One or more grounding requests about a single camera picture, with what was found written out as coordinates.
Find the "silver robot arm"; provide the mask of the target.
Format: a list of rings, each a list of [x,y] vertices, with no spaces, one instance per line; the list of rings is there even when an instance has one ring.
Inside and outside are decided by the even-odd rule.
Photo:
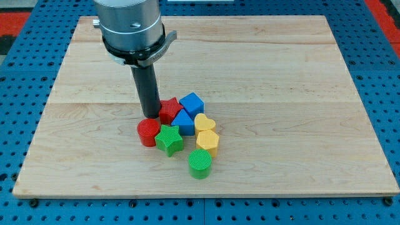
[[[177,39],[166,34],[158,0],[94,0],[107,51],[120,64],[153,65]]]

